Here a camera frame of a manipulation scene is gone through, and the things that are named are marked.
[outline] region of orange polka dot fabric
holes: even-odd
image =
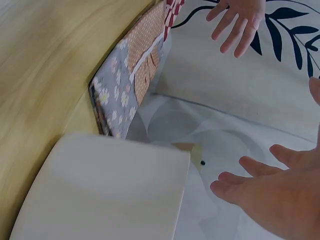
[[[164,22],[165,2],[161,1],[143,15],[125,36],[128,46],[128,71],[130,74],[134,72],[144,53],[149,51],[155,40],[164,33]],[[159,62],[160,56],[158,54],[158,44],[156,44],[134,75],[135,95],[139,105],[146,94],[150,81],[156,74]]]

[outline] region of red patterned fabric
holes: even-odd
[[[164,22],[164,40],[167,39],[170,29],[181,10],[185,0],[166,0],[165,22]]]

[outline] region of dark leaf pattern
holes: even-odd
[[[292,43],[293,43],[293,50],[294,50],[294,56],[295,56],[295,62],[296,66],[298,67],[299,70],[302,69],[302,55],[300,51],[300,47],[293,35],[290,35]]]
[[[266,16],[265,18],[265,23],[271,35],[275,57],[276,59],[278,59],[279,62],[281,62],[282,38],[281,38],[280,32],[268,16]]]
[[[312,66],[311,56],[309,52],[307,52],[306,54],[306,64],[307,64],[309,78],[311,78],[314,75],[314,68]]]
[[[318,48],[315,47],[315,46],[313,46],[313,44],[314,44],[315,41],[317,41],[317,40],[319,40],[319,39],[320,39],[320,34],[317,35],[317,36],[315,36],[314,38],[312,38],[310,41],[307,41],[307,42],[305,43],[305,47],[306,47],[307,49],[310,49],[310,50],[312,50],[312,51],[317,52],[317,51],[318,51]]]
[[[299,12],[289,7],[280,7],[270,14],[272,19],[293,19],[309,14],[308,12]]]
[[[262,56],[262,51],[261,51],[261,45],[260,45],[260,39],[259,39],[259,34],[258,32],[255,33],[253,41],[251,42],[250,46],[255,50],[258,54]]]
[[[203,0],[203,1],[207,2],[207,3],[213,3],[213,4],[217,4],[220,2],[220,0]],[[273,2],[273,1],[279,1],[279,0],[266,0],[266,2]],[[299,3],[299,2],[290,1],[290,0],[288,0],[288,2],[293,2],[293,3],[299,4],[299,5],[303,5],[305,7],[308,7],[310,10],[314,11],[315,13],[320,14],[319,11],[315,10],[314,8],[308,6],[304,3]],[[184,21],[182,21],[178,25],[174,26],[173,29],[185,25],[192,18],[192,16],[194,14],[196,14],[198,11],[208,10],[208,9],[210,10],[210,9],[213,9],[214,7],[215,7],[215,5],[197,7],[186,17],[186,19]],[[300,11],[294,10],[289,7],[280,7],[271,14],[265,14],[265,23],[266,23],[266,26],[270,32],[273,51],[274,51],[276,59],[279,62],[282,61],[282,50],[283,50],[282,36],[281,36],[278,28],[276,27],[276,25],[277,26],[279,25],[285,31],[287,31],[287,33],[289,34],[289,36],[291,38],[291,41],[293,44],[295,62],[296,62],[296,66],[299,70],[301,70],[303,67],[303,57],[302,57],[302,51],[301,51],[300,47],[303,47],[305,49],[306,55],[307,55],[306,63],[307,63],[308,75],[312,76],[313,71],[314,71],[313,64],[320,71],[320,67],[319,67],[318,63],[315,61],[315,59],[313,58],[313,56],[310,53],[310,51],[313,51],[313,52],[319,51],[318,47],[314,46],[314,42],[317,40],[320,40],[320,34],[313,37],[311,40],[307,41],[306,43],[303,43],[297,35],[317,33],[319,31],[319,29],[312,27],[312,26],[304,26],[304,25],[296,26],[292,29],[289,29],[285,24],[283,24],[281,21],[279,21],[279,20],[284,20],[284,19],[298,18],[298,17],[302,17],[302,16],[305,16],[308,14],[309,14],[309,12],[300,12]],[[256,32],[250,46],[252,47],[252,49],[256,53],[258,53],[261,56],[263,55],[258,32]]]
[[[296,26],[290,30],[291,34],[313,34],[318,31],[319,29],[312,26]]]

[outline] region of right hand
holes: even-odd
[[[309,88],[320,105],[320,80],[311,79]],[[289,169],[245,156],[239,163],[252,177],[223,172],[211,184],[212,192],[284,239],[320,240],[320,132],[313,150],[274,145],[270,151]]]

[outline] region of white floor mat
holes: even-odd
[[[214,196],[210,183],[223,171],[246,176],[238,164],[244,155],[284,168],[269,153],[273,144],[296,150],[315,146],[276,129],[159,95],[146,96],[128,138],[163,146],[175,142],[203,146],[206,165],[201,172],[193,165],[190,167],[174,240],[278,240],[239,207]]]

